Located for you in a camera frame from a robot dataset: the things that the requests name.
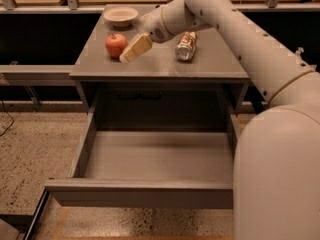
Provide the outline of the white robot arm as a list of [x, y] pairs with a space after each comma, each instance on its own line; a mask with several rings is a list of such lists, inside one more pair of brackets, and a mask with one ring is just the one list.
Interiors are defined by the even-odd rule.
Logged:
[[319, 72], [230, 0], [174, 0], [153, 10], [120, 59], [203, 25], [218, 31], [269, 106], [237, 142], [234, 239], [320, 240]]

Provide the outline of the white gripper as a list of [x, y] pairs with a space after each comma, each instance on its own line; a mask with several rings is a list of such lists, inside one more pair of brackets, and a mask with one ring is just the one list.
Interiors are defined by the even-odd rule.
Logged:
[[124, 49], [119, 59], [122, 63], [129, 63], [152, 48], [153, 42], [164, 43], [173, 38], [167, 30], [163, 17], [162, 7], [140, 17], [141, 31], [146, 34], [137, 34]]

